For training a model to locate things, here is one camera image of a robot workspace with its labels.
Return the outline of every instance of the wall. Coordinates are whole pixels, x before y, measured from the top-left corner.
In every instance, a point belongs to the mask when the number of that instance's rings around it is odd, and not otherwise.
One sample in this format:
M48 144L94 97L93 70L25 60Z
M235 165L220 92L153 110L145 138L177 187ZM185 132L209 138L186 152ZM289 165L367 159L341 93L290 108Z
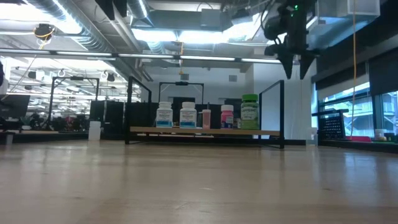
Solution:
M152 90L152 101L158 102L159 82L180 81L179 68L147 68L154 82L144 84ZM316 62L312 63L304 80L299 79L299 67L295 66L291 80L281 64L254 64L246 73L238 69L184 68L190 74L189 82L205 84L204 103L222 104L225 98L241 98L245 93L257 93L265 90L278 80L285 80L285 138L305 139L307 129L312 126L312 108L316 108L316 94L310 77L317 73ZM238 81L228 81L229 75L237 75ZM172 101L172 97L194 97L201 103L201 88L193 86L163 85L161 101ZM263 95L262 129L279 130L279 87ZM141 100L147 101L147 91L142 90Z
M159 101L159 82L179 82L179 68L147 68L153 82L144 82L152 90L152 101ZM232 68L184 68L184 73L189 73L189 83L204 83L204 103L223 104L226 98L241 98L244 94L245 74L239 69ZM237 75L237 82L229 82L229 75ZM201 103L201 86L175 86L162 85L161 101L172 101L173 97L193 97L196 103ZM147 101L147 91L141 90L141 101Z
M259 94L278 80L285 80L285 138L305 139L312 126L312 84L310 77L317 73L316 62L312 63L305 79L299 78L299 67L293 68L290 80L282 65L254 65L254 92ZM279 86L263 94L262 129L279 130Z

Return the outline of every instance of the fluorescent light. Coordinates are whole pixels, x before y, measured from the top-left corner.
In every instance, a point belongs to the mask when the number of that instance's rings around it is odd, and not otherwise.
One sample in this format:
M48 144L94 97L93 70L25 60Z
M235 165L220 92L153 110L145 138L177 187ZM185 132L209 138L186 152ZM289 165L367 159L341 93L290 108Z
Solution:
M309 28L312 26L312 24L314 24L317 20L318 20L318 16L314 16L314 17L310 20L310 22L307 23L306 28L309 29Z
M106 60L106 61L114 61L116 58L101 58L101 57L88 57L88 60Z
M280 61L275 59L261 59L261 58L242 58L242 62L252 62L252 63L280 63Z
M74 56L87 56L87 57L110 57L111 53L96 53L96 52L63 52L58 51L59 55L74 55Z
M188 44L219 44L226 43L228 38L222 32L183 31L178 40Z
M241 24L236 24L223 32L225 38L228 39L242 39L249 40L254 37L257 30L260 28L261 13L253 15L251 22L243 22Z
M175 33L170 30L140 30L131 29L137 40L146 42L176 41Z
M31 5L0 3L0 19L50 22L52 16L42 13Z
M156 59L173 59L173 55L151 55L151 54L119 54L120 57L132 58L156 58Z
M225 62L232 62L235 58L231 57L205 57L205 56L188 56L188 55L181 55L181 59L188 59L188 60L218 60L218 61L225 61Z
M7 92L8 95L30 95L30 96L38 96L41 98L50 98L51 94L49 93L10 93ZM55 98L62 97L74 97L74 100L95 100L95 95L77 95L77 94L54 94ZM106 96L98 96L98 100L105 100ZM118 100L126 100L127 96L108 96L109 98L118 99Z
M0 49L0 53L49 55L48 50Z
M97 88L97 86L90 86L90 85L83 85L83 86L79 86L80 88ZM101 89L113 89L116 88L115 86L99 86L98 88Z

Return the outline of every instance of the ceiling light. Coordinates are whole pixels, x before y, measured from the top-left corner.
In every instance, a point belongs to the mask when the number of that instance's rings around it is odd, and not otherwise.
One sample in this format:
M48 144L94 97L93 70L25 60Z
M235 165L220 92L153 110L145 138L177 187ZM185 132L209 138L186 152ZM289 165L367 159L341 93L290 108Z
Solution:
M79 86L80 88L96 88L96 86L90 86L90 85L83 85ZM100 89L115 89L115 86L99 86L98 88Z
M1 49L0 53L49 55L48 50Z
M132 57L132 58L173 59L173 55L119 54L119 56L120 57Z
M260 58L242 58L242 62L251 63L280 63L280 61L275 59L260 59Z
M87 57L110 57L111 53L96 53L96 52L64 52L58 51L59 55L77 55L77 56L87 56Z
M219 44L228 41L222 32L183 31L179 41L188 44Z
M223 35L228 39L249 40L254 37L261 25L260 13L252 16L251 22L243 22L224 30Z
M88 60L106 60L106 61L114 61L116 58L101 58L101 57L87 57Z
M306 28L309 29L309 28L312 26L312 24L314 24L317 20L318 20L318 16L314 16L314 17L310 20L310 22L307 23Z
M235 58L231 57L205 57L205 56L188 56L188 55L181 55L181 59L188 59L188 60L219 60L219 61L234 61Z
M0 3L0 19L49 22L52 16L40 12L32 5Z
M176 41L177 37L171 30L140 30L132 29L137 40L146 42Z

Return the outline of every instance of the wooden shelf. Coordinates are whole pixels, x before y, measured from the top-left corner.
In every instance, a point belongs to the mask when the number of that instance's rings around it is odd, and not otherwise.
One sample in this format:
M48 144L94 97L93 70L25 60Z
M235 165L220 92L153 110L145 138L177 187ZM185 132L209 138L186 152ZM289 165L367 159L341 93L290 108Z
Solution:
M279 136L279 131L242 130L242 129L191 129L191 128L151 128L130 127L134 133L179 133L179 134L235 134L235 135L272 135Z

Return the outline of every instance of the orange cable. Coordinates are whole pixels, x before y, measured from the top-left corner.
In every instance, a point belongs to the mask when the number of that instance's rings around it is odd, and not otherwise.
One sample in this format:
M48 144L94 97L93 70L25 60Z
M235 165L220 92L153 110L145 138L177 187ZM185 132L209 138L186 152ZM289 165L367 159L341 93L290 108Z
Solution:
M354 132L354 105L355 105L355 86L356 86L356 0L354 0L354 9L353 9L353 24L354 24L354 88L353 88L353 107L351 111L351 139L353 138Z

